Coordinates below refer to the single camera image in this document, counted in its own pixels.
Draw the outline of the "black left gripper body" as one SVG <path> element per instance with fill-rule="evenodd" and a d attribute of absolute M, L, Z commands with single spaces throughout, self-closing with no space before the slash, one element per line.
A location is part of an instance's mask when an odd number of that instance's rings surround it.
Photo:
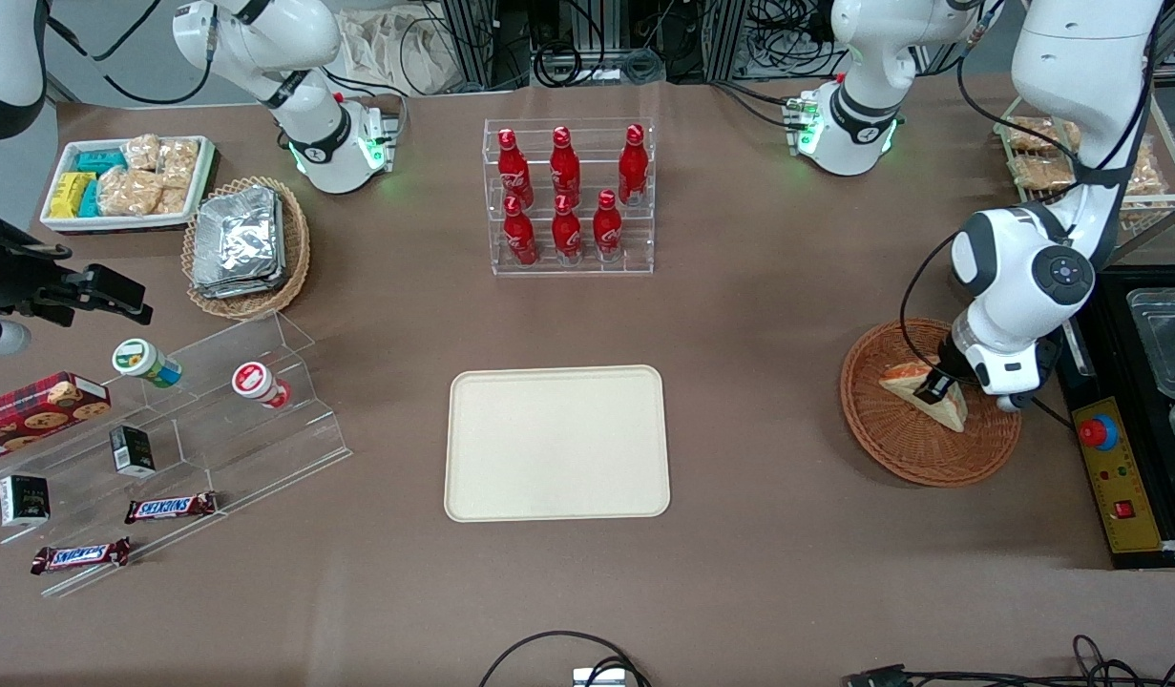
<path fill-rule="evenodd" d="M 954 332 L 951 331 L 936 348 L 936 369 L 944 377 L 958 384 L 976 385 L 978 377 L 964 352 L 956 346 Z"/>

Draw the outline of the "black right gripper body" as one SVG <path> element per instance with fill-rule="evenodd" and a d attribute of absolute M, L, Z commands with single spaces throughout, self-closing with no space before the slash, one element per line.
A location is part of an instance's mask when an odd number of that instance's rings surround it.
<path fill-rule="evenodd" d="M 27 260 L 0 260 L 0 314 L 8 316 L 34 295 L 34 277 Z"/>

